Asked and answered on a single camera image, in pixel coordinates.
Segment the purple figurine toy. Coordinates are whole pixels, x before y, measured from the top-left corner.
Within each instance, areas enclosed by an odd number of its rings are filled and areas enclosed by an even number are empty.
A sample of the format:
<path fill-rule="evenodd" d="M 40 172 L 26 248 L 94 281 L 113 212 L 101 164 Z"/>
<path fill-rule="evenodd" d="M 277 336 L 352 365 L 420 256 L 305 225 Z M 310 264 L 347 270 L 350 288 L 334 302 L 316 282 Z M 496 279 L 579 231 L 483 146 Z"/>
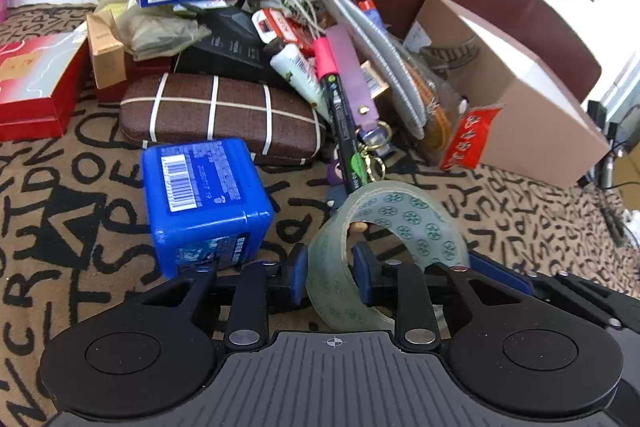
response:
<path fill-rule="evenodd" d="M 340 162 L 333 159 L 328 168 L 326 168 L 326 179 L 330 184 L 328 196 L 326 196 L 326 205 L 330 208 L 330 213 L 336 213 L 338 207 L 345 202 L 347 197 L 346 188 L 343 184 L 342 170 Z M 349 234 L 363 233 L 367 231 L 369 225 L 366 222 L 352 222 L 349 225 Z"/>

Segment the black pink marker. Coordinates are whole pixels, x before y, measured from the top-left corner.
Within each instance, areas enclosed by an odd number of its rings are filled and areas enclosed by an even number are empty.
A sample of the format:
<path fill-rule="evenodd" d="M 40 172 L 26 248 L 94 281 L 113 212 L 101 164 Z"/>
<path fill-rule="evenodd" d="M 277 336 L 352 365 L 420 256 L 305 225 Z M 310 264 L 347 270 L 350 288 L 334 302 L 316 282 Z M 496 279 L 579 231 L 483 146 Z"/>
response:
<path fill-rule="evenodd" d="M 340 72 L 335 63 L 329 40 L 314 40 L 316 71 L 333 124 L 338 160 L 347 193 L 354 193 L 368 183 L 357 139 L 356 127 L 344 93 Z"/>

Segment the red flat gift box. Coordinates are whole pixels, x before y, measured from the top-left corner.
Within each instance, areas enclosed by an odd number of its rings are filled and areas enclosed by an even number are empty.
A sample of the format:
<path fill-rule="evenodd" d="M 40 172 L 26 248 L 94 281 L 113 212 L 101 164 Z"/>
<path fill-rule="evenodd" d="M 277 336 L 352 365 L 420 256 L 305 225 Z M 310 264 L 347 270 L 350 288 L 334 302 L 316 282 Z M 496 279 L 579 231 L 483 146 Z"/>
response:
<path fill-rule="evenodd" d="M 61 138 L 90 69 L 86 25 L 2 46 L 0 139 Z"/>

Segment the brown cardboard box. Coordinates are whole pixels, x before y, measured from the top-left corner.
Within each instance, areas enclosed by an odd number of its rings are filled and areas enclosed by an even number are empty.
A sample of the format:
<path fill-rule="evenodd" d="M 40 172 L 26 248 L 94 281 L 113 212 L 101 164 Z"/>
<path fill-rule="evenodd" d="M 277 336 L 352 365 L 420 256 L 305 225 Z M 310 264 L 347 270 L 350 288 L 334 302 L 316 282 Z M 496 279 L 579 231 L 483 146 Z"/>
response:
<path fill-rule="evenodd" d="M 605 158 L 608 141 L 544 61 L 463 6 L 425 0 L 406 41 L 422 48 L 470 37 L 480 54 L 452 84 L 474 107 L 502 107 L 482 164 L 569 187 Z"/>

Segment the black pouch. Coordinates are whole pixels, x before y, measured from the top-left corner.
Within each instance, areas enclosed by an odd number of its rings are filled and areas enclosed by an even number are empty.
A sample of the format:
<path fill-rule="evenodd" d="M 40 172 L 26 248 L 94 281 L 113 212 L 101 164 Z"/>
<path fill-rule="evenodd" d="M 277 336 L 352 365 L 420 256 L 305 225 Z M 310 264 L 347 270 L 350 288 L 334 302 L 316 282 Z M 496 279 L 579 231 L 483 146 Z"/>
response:
<path fill-rule="evenodd" d="M 201 12 L 195 20 L 209 29 L 210 35 L 181 51 L 172 63 L 173 72 L 284 85 L 265 56 L 265 43 L 259 38 L 250 14 L 237 6 L 228 6 Z"/>

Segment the brown checkered glasses case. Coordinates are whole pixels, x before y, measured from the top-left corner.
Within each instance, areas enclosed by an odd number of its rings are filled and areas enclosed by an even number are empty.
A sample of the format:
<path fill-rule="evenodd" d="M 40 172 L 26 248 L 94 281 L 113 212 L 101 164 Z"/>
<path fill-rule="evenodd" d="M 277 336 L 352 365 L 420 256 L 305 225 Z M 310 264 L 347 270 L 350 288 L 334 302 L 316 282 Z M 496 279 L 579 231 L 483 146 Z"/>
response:
<path fill-rule="evenodd" d="M 163 74 L 131 83 L 120 131 L 134 145 L 238 138 L 262 165 L 305 165 L 326 141 L 326 123 L 291 90 L 219 76 Z"/>

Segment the blue plastic box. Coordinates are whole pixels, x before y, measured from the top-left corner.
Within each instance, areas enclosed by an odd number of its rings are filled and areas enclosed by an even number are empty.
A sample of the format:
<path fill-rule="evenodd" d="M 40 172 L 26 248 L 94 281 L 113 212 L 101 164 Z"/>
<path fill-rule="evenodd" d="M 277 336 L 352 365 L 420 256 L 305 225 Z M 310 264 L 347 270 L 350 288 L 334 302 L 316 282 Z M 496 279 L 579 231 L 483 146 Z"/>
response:
<path fill-rule="evenodd" d="M 255 259 L 274 211 L 244 141 L 154 146 L 142 154 L 142 173 L 163 277 Z"/>

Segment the clear printed tape roll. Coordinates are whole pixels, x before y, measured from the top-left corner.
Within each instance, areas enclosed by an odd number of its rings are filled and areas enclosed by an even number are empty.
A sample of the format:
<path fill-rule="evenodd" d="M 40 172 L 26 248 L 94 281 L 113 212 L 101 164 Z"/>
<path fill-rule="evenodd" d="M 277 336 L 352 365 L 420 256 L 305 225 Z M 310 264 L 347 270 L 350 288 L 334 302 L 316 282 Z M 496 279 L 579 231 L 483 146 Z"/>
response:
<path fill-rule="evenodd" d="M 380 181 L 350 194 L 308 247 L 306 288 L 314 309 L 334 331 L 394 328 L 390 311 L 361 302 L 350 248 L 363 241 L 378 260 L 470 264 L 456 222 L 434 197 L 413 185 Z"/>

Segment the brown hair claw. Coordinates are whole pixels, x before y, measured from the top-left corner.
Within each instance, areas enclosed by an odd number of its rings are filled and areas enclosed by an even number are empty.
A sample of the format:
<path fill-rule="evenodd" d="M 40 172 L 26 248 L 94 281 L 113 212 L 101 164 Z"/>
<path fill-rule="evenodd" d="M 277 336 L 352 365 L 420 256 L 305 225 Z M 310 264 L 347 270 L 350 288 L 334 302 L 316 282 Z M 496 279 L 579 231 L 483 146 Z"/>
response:
<path fill-rule="evenodd" d="M 452 46 L 422 46 L 419 51 L 428 68 L 435 75 L 447 80 L 453 72 L 473 62 L 480 53 L 475 37 L 467 38 Z"/>

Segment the cookie pack red label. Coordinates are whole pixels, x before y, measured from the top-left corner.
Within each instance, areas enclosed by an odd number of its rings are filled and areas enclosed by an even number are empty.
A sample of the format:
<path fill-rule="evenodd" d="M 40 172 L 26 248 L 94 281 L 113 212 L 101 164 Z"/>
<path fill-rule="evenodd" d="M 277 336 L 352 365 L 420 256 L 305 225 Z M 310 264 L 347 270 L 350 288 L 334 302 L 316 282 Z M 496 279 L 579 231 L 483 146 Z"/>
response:
<path fill-rule="evenodd" d="M 442 79 L 428 68 L 420 50 L 410 51 L 394 36 L 390 41 L 408 68 L 426 109 L 424 138 L 416 141 L 416 153 L 442 170 L 476 168 L 502 107 L 472 106 L 452 84 L 456 72 L 447 80 Z"/>

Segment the small tan carton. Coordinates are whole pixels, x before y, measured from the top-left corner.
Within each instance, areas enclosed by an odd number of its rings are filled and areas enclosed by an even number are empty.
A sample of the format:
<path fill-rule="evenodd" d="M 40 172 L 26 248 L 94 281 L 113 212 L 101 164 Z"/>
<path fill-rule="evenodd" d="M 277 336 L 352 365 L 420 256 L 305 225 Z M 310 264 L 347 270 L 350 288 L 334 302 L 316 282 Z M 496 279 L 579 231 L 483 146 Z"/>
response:
<path fill-rule="evenodd" d="M 109 10 L 86 18 L 88 43 L 96 87 L 108 89 L 126 80 L 124 44 L 116 37 L 114 15 Z"/>

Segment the white tube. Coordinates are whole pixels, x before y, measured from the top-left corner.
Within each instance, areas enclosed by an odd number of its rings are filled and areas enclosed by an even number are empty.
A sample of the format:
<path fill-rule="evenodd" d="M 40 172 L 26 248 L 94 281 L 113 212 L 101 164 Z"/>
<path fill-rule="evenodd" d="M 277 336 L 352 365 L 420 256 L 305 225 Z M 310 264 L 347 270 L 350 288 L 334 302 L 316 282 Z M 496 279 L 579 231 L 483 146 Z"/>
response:
<path fill-rule="evenodd" d="M 270 58 L 269 63 L 324 120 L 331 121 L 320 81 L 294 43 L 286 44 Z"/>

